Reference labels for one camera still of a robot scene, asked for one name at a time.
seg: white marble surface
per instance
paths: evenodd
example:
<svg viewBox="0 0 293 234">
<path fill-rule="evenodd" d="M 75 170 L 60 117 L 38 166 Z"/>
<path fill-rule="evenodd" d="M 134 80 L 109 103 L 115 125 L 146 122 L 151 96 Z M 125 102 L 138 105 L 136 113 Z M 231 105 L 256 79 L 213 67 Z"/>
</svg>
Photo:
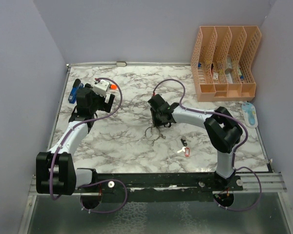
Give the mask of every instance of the white marble surface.
<svg viewBox="0 0 293 234">
<path fill-rule="evenodd" d="M 186 124 L 173 124 L 161 128 L 166 139 L 159 139 L 151 146 L 145 130 L 151 126 L 148 100 L 154 86 L 165 78 L 175 78 L 186 86 L 184 105 L 201 109 L 224 106 L 233 117 L 243 120 L 241 102 L 197 102 L 189 66 L 127 66 L 127 67 L 72 67 L 56 126 L 53 145 L 68 126 L 74 104 L 68 96 L 75 79 L 92 84 L 94 78 L 115 80 L 123 92 L 121 109 L 112 117 L 95 122 L 87 137 L 79 145 L 73 157 L 75 168 L 95 168 L 99 173 L 168 173 L 213 172 L 217 164 L 216 150 L 204 129 Z M 119 103 L 118 91 L 114 106 Z M 182 94 L 176 82 L 162 84 L 157 93 L 169 103 L 178 102 Z M 255 171 L 267 171 L 266 160 L 255 129 L 249 130 L 249 140 L 238 149 L 235 166 L 247 166 Z M 177 151 L 182 148 L 180 137 L 191 142 L 190 157 Z"/>
</svg>

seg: cable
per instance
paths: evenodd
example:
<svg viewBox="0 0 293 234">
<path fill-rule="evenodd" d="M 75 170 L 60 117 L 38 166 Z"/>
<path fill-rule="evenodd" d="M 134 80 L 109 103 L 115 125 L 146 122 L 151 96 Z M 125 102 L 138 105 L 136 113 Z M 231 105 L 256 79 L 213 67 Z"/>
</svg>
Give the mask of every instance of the cable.
<svg viewBox="0 0 293 234">
<path fill-rule="evenodd" d="M 232 153 L 232 162 L 231 162 L 231 165 L 232 165 L 232 167 L 234 167 L 234 160 L 235 160 L 235 152 L 236 152 L 236 150 L 241 146 L 241 145 L 243 145 L 247 140 L 248 140 L 248 138 L 249 138 L 249 133 L 248 133 L 248 130 L 247 130 L 247 128 L 244 126 L 244 124 L 242 123 L 242 122 L 240 122 L 239 120 L 237 120 L 237 119 L 235 119 L 235 118 L 233 118 L 233 117 L 231 117 L 231 116 L 227 116 L 227 115 L 224 115 L 224 114 L 222 114 L 222 113 L 218 113 L 218 112 L 214 112 L 214 111 L 199 111 L 199 110 L 194 110 L 194 109 L 191 109 L 191 108 L 186 108 L 186 107 L 184 107 L 183 105 L 182 105 L 182 100 L 183 100 L 183 98 L 184 98 L 184 96 L 185 96 L 185 94 L 186 94 L 186 88 L 185 88 L 185 86 L 184 86 L 184 84 L 182 83 L 182 82 L 180 82 L 179 80 L 176 80 L 176 79 L 171 79 L 171 78 L 169 78 L 169 79 L 165 79 L 165 80 L 162 80 L 161 82 L 159 82 L 156 86 L 155 86 L 155 88 L 154 88 L 154 90 L 153 90 L 153 96 L 155 95 L 155 90 L 157 89 L 157 87 L 160 85 L 160 84 L 162 84 L 162 83 L 164 83 L 164 82 L 166 82 L 166 81 L 175 81 L 175 82 L 177 82 L 177 83 L 179 83 L 179 84 L 181 84 L 181 86 L 182 86 L 182 88 L 183 88 L 183 94 L 182 94 L 182 96 L 181 96 L 181 98 L 180 98 L 180 100 L 179 100 L 179 106 L 182 108 L 182 109 L 184 109 L 184 110 L 189 110 L 189 111 L 193 111 L 193 112 L 196 112 L 196 113 L 199 113 L 199 114 L 209 114 L 209 115 L 218 115 L 218 116 L 222 116 L 222 117 L 226 117 L 226 118 L 228 118 L 228 119 L 231 119 L 231 120 L 233 120 L 233 121 L 235 121 L 235 122 L 237 122 L 242 128 L 243 128 L 243 130 L 244 130 L 244 132 L 245 132 L 245 139 L 240 143 L 240 144 L 238 144 L 235 148 L 234 148 L 234 150 L 233 150 L 233 153 Z M 221 208 L 224 208 L 224 209 L 226 209 L 226 210 L 229 210 L 229 211 L 237 211 L 237 212 L 239 212 L 239 211 L 248 211 L 248 210 L 250 210 L 250 209 L 252 209 L 252 208 L 254 208 L 258 203 L 259 203 L 259 201 L 260 201 L 260 199 L 261 199 L 261 196 L 262 196 L 262 185 L 261 185 L 261 183 L 260 183 L 260 180 L 259 180 L 259 178 L 258 178 L 258 176 L 256 175 L 256 173 L 254 172 L 254 171 L 252 171 L 250 168 L 248 168 L 248 167 L 240 167 L 240 168 L 238 168 L 238 169 L 236 169 L 237 171 L 239 171 L 239 170 L 241 170 L 241 169 L 247 169 L 247 170 L 249 170 L 250 172 L 252 172 L 254 175 L 255 175 L 255 177 L 256 177 L 256 179 L 257 179 L 257 181 L 258 181 L 258 184 L 259 184 L 259 197 L 258 197 L 258 199 L 256 200 L 256 202 L 253 204 L 253 205 L 251 205 L 250 207 L 248 207 L 248 208 L 244 208 L 244 209 L 241 209 L 241 210 L 238 210 L 238 209 L 234 209 L 234 208 L 226 208 L 226 207 L 223 207 L 223 206 L 221 206 L 216 200 L 214 200 L 217 204 L 218 204 L 218 206 L 220 206 Z"/>
<path fill-rule="evenodd" d="M 249 206 L 249 207 L 247 207 L 247 208 L 243 208 L 243 209 L 235 209 L 235 208 L 230 208 L 230 207 L 224 207 L 224 206 L 220 205 L 220 204 L 214 199 L 214 202 L 216 202 L 216 204 L 217 204 L 219 207 L 221 207 L 221 208 L 223 208 L 223 209 L 225 209 L 225 210 L 228 210 L 228 211 L 242 212 L 242 211 L 249 211 L 249 210 L 253 209 L 253 208 L 259 203 L 259 201 L 260 201 L 260 199 L 261 199 L 261 197 L 262 197 L 262 184 L 261 184 L 261 182 L 260 182 L 260 180 L 259 180 L 259 177 L 258 177 L 258 175 L 256 175 L 256 173 L 255 173 L 252 169 L 250 169 L 250 168 L 248 168 L 248 167 L 240 167 L 240 168 L 238 168 L 238 169 L 236 169 L 236 170 L 237 170 L 237 171 L 240 171 L 240 170 L 243 169 L 243 168 L 249 170 L 250 172 L 252 172 L 252 173 L 254 174 L 254 176 L 256 177 L 257 181 L 258 181 L 258 185 L 259 185 L 259 196 L 258 196 L 258 199 L 254 202 L 254 204 L 252 204 L 251 206 Z"/>
<path fill-rule="evenodd" d="M 100 118 L 88 119 L 88 120 L 85 120 L 85 121 L 82 121 L 82 122 L 79 122 L 79 123 L 75 124 L 75 125 L 73 126 L 73 128 L 71 128 L 71 129 L 66 133 L 66 135 L 63 137 L 63 140 L 60 142 L 59 146 L 56 148 L 56 150 L 55 150 L 55 152 L 54 152 L 54 155 L 53 155 L 53 158 L 52 158 L 52 162 L 51 162 L 51 168 L 50 168 L 50 179 L 49 179 L 49 190 L 50 190 L 50 197 L 51 197 L 52 200 L 57 200 L 57 199 L 61 196 L 61 195 L 58 195 L 58 196 L 54 197 L 54 195 L 53 195 L 53 171 L 54 171 L 55 160 L 56 160 L 56 158 L 57 158 L 58 152 L 59 152 L 59 150 L 61 149 L 61 146 L 64 144 L 64 142 L 65 142 L 66 139 L 68 138 L 68 136 L 71 134 L 71 132 L 72 132 L 76 127 L 78 127 L 78 126 L 81 125 L 81 124 L 88 123 L 88 122 L 93 122 L 93 121 L 97 121 L 97 120 L 101 120 L 101 119 L 105 119 L 105 118 L 110 117 L 111 115 L 115 114 L 115 113 L 118 111 L 118 109 L 121 107 L 121 105 L 122 105 L 122 101 L 123 101 L 123 93 L 122 93 L 122 91 L 121 91 L 121 88 L 118 86 L 118 84 L 117 84 L 115 81 L 113 81 L 113 80 L 111 80 L 111 79 L 109 79 L 109 78 L 97 78 L 96 80 L 102 80 L 102 79 L 104 79 L 104 80 L 108 80 L 108 81 L 112 82 L 113 84 L 115 84 L 115 85 L 117 86 L 117 88 L 118 88 L 118 90 L 119 90 L 119 94 L 120 94 L 120 96 L 121 96 L 121 99 L 120 99 L 120 101 L 119 101 L 119 104 L 118 104 L 117 108 L 116 108 L 112 113 L 108 114 L 107 116 L 103 116 L 103 117 L 100 117 Z"/>
<path fill-rule="evenodd" d="M 102 184 L 102 183 L 105 183 L 105 182 L 110 182 L 110 181 L 115 181 L 115 182 L 120 183 L 120 184 L 123 186 L 123 188 L 125 189 L 125 199 L 124 199 L 123 203 L 122 203 L 119 207 L 117 207 L 116 209 L 111 210 L 111 211 L 94 211 L 94 210 L 91 210 L 91 209 L 86 209 L 86 208 L 84 207 L 83 200 L 80 199 L 80 204 L 81 204 L 81 206 L 83 207 L 83 209 L 85 209 L 85 210 L 88 211 L 88 212 L 92 212 L 92 213 L 98 213 L 98 214 L 110 214 L 110 213 L 113 213 L 113 212 L 115 212 L 115 211 L 120 210 L 120 209 L 126 204 L 126 202 L 127 202 L 127 197 L 128 197 L 128 194 L 127 194 L 127 188 L 126 188 L 126 185 L 125 185 L 124 183 L 122 183 L 120 180 L 117 180 L 117 179 L 106 179 L 106 180 L 102 180 L 102 181 L 99 181 L 99 182 L 96 182 L 96 183 L 93 183 L 93 184 L 82 185 L 82 186 L 80 186 L 80 188 L 87 188 L 87 187 L 95 186 L 95 185 Z"/>
<path fill-rule="evenodd" d="M 180 82 L 180 81 L 178 81 L 178 80 L 176 80 L 176 79 L 165 79 L 165 80 L 162 80 L 161 82 L 159 82 L 156 86 L 155 86 L 155 88 L 154 88 L 154 90 L 153 90 L 153 95 L 155 95 L 155 90 L 157 89 L 157 87 L 160 85 L 160 84 L 162 84 L 162 83 L 164 83 L 164 82 L 166 82 L 166 81 L 175 81 L 175 82 L 177 82 L 177 83 L 179 83 L 179 84 L 181 84 L 181 86 L 182 86 L 182 88 L 184 89 L 184 92 L 183 92 L 183 94 L 182 94 L 182 96 L 181 96 L 181 98 L 180 98 L 180 100 L 179 100 L 179 106 L 182 108 L 182 109 L 184 109 L 184 110 L 188 110 L 188 111 L 193 111 L 193 112 L 196 112 L 196 113 L 199 113 L 199 114 L 208 114 L 208 115 L 218 115 L 218 116 L 222 116 L 222 117 L 226 117 L 226 118 L 228 118 L 228 119 L 231 119 L 231 120 L 233 120 L 233 121 L 235 121 L 235 122 L 237 122 L 243 129 L 244 129 L 244 132 L 245 132 L 245 139 L 242 141 L 242 142 L 240 142 L 240 144 L 238 144 L 234 149 L 233 149 L 233 152 L 232 152 L 232 163 L 231 163 L 231 165 L 232 165 L 232 167 L 234 167 L 234 160 L 235 160 L 235 152 L 236 152 L 236 150 L 241 146 L 241 145 L 243 145 L 247 140 L 248 140 L 248 138 L 249 138 L 249 133 L 248 133 L 248 130 L 247 130 L 247 128 L 244 126 L 244 124 L 242 123 L 242 122 L 240 122 L 239 120 L 237 120 L 237 119 L 235 119 L 235 118 L 233 118 L 233 117 L 231 117 L 231 116 L 227 116 L 227 115 L 224 115 L 224 114 L 222 114 L 222 113 L 218 113 L 218 112 L 214 112 L 214 111 L 199 111 L 199 110 L 194 110 L 194 109 L 191 109 L 191 108 L 186 108 L 186 107 L 184 107 L 183 105 L 182 105 L 182 100 L 184 99 L 184 96 L 185 96 L 185 94 L 186 94 L 186 88 L 185 88 L 185 86 L 184 86 L 184 84 L 182 83 L 182 82 Z"/>
</svg>

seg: robotic arm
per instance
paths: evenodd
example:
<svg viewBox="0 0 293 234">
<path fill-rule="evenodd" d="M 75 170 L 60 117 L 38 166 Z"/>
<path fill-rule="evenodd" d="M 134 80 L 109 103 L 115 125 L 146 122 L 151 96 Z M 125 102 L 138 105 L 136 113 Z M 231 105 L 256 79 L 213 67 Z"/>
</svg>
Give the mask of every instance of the robotic arm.
<svg viewBox="0 0 293 234">
<path fill-rule="evenodd" d="M 239 143 L 242 135 L 242 129 L 238 123 L 218 115 L 199 114 L 185 110 L 176 102 L 169 105 L 159 94 L 154 95 L 148 102 L 151 106 L 152 120 L 155 127 L 167 125 L 170 127 L 172 123 L 187 123 L 206 129 L 212 145 L 217 150 L 215 176 L 222 184 L 228 184 L 235 174 L 232 163 L 232 150 Z M 217 110 L 212 110 L 212 112 L 232 117 L 224 107 L 219 107 Z"/>
<path fill-rule="evenodd" d="M 55 165 L 57 170 L 53 173 L 53 191 L 55 194 L 71 195 L 75 188 L 94 182 L 94 169 L 78 168 L 74 169 L 72 157 L 82 139 L 90 132 L 97 111 L 110 113 L 115 96 L 111 94 L 107 98 L 107 91 L 110 83 L 100 80 L 92 87 L 86 84 L 84 88 L 77 90 L 77 105 L 74 108 L 66 132 L 61 139 L 48 152 L 40 152 L 36 158 L 36 181 L 37 192 L 48 194 L 49 178 L 52 158 L 60 146 L 57 153 Z"/>
</svg>

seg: table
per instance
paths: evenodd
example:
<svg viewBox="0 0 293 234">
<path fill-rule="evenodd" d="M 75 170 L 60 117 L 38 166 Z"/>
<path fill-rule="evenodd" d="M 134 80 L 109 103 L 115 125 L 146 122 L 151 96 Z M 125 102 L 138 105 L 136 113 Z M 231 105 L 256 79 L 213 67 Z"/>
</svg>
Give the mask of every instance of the table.
<svg viewBox="0 0 293 234">
<path fill-rule="evenodd" d="M 95 122 L 87 137 L 79 145 L 73 157 L 75 168 L 95 168 L 99 173 L 175 173 L 213 172 L 217 164 L 216 149 L 205 129 L 187 124 L 174 124 L 161 128 L 166 139 L 159 139 L 151 146 L 145 130 L 151 126 L 148 100 L 155 85 L 166 79 L 180 80 L 186 87 L 183 104 L 200 109 L 226 107 L 233 117 L 243 120 L 242 102 L 197 102 L 190 66 L 87 66 L 72 67 L 64 92 L 54 145 L 68 126 L 68 119 L 76 104 L 68 102 L 72 85 L 79 78 L 82 83 L 93 84 L 94 78 L 106 77 L 116 81 L 123 92 L 120 110 L 112 117 Z M 114 106 L 119 103 L 117 91 Z M 172 104 L 179 102 L 182 87 L 177 82 L 163 83 L 157 90 Z M 247 166 L 254 171 L 268 171 L 268 160 L 260 144 L 256 129 L 248 128 L 249 139 L 238 149 L 235 166 Z M 190 157 L 178 154 L 182 148 L 181 136 L 186 136 Z"/>
</svg>

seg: wall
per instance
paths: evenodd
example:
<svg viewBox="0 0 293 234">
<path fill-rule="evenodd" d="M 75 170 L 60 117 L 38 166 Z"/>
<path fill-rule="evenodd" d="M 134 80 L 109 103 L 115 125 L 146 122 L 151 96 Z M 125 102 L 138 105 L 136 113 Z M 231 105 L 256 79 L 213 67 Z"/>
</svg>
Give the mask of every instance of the wall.
<svg viewBox="0 0 293 234">
<path fill-rule="evenodd" d="M 200 25 L 261 25 L 273 0 L 34 0 L 68 63 L 189 62 Z"/>
<path fill-rule="evenodd" d="M 276 1 L 261 31 L 254 104 L 268 157 L 282 172 L 293 205 L 293 0 Z"/>
<path fill-rule="evenodd" d="M 0 234 L 17 233 L 65 61 L 31 0 L 0 0 Z"/>
</svg>

